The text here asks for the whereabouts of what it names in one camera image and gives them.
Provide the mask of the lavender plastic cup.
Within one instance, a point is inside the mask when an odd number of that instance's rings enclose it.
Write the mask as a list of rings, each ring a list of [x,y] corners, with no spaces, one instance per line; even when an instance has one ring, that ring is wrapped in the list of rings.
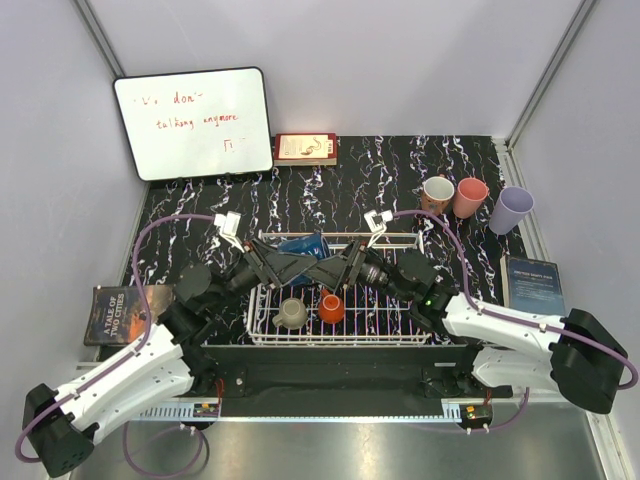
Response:
[[[510,186],[504,188],[496,201],[489,229],[496,235],[505,235],[534,208],[533,196],[524,188]]]

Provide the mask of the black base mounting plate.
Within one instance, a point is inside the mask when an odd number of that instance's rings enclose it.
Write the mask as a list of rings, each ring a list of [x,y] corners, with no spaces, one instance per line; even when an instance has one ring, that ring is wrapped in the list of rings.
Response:
[[[471,376],[470,346],[205,348],[211,364],[187,397],[222,395],[222,416],[418,417],[443,399],[507,398]]]

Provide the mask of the beige ceramic mug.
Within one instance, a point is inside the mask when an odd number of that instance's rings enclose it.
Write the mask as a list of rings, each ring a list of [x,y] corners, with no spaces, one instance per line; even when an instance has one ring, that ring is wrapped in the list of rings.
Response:
[[[303,327],[307,320],[308,311],[304,302],[299,298],[287,298],[281,302],[272,323],[276,328],[295,330]]]

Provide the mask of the salmon speckled ceramic mug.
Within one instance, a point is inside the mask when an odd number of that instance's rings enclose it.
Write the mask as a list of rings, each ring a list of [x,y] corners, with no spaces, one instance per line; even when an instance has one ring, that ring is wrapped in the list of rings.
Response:
[[[421,207],[433,215],[441,215],[455,194],[454,184],[444,176],[433,176],[425,180],[421,190]]]

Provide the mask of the whiteboard with red writing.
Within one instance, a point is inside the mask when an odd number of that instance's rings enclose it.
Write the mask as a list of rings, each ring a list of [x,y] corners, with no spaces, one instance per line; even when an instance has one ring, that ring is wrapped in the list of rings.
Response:
[[[265,79],[257,67],[119,78],[113,89],[143,181],[273,166]]]

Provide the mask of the blue ceramic mug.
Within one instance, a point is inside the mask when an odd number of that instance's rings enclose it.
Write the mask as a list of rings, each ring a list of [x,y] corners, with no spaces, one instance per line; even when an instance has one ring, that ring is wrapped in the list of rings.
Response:
[[[277,246],[277,250],[286,253],[311,255],[323,260],[331,255],[329,245],[320,232],[286,240]]]

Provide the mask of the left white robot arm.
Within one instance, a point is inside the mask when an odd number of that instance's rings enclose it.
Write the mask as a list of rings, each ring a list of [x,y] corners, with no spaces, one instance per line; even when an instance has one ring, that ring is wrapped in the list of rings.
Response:
[[[33,462],[60,477],[85,461],[112,430],[154,404],[208,394],[218,364],[203,343],[215,309],[260,284],[282,287],[317,262],[313,255],[280,252],[252,240],[221,274],[204,264],[185,267],[173,302],[131,344],[65,385],[40,384],[27,394],[19,439],[30,442]]]

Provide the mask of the pink plastic cup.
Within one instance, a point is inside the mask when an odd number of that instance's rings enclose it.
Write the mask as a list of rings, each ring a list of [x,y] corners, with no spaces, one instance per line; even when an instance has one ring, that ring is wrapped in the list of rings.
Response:
[[[471,217],[489,194],[488,186],[477,178],[464,178],[458,184],[454,200],[453,213],[460,219]]]

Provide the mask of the Tale of Two Cities book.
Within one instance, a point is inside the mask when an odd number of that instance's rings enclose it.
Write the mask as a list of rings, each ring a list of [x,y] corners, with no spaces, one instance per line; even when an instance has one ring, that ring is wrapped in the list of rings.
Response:
[[[148,315],[135,286],[98,286],[83,344],[85,346],[128,345],[145,331],[147,321],[156,322],[173,301],[172,285],[143,287],[151,315]]]

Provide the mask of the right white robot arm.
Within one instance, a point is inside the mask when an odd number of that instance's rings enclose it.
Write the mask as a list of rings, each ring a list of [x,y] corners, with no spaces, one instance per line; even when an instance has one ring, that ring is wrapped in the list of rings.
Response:
[[[628,355],[584,310],[542,315],[487,304],[439,282],[418,251],[401,253],[390,263],[358,242],[318,261],[307,274],[331,290],[359,284],[405,301],[410,317],[425,330],[482,341],[472,361],[454,371],[463,395],[522,386],[557,392],[577,407],[608,414],[621,388]]]

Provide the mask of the dark blue book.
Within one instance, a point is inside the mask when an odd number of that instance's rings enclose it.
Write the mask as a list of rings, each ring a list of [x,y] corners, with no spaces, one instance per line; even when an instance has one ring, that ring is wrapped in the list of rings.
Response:
[[[506,308],[541,315],[568,313],[555,263],[504,255],[500,267]]]

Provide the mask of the red book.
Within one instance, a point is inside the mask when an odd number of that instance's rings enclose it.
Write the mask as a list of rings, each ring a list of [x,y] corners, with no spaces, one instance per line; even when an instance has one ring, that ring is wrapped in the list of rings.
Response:
[[[336,166],[338,145],[335,133],[278,134],[275,138],[275,166]]]

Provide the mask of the orange ceramic mug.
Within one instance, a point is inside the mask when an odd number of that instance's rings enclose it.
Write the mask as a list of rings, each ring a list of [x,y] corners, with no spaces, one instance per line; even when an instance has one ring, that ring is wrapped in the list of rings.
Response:
[[[327,324],[335,325],[345,317],[343,300],[327,289],[321,291],[321,300],[318,305],[318,316]]]

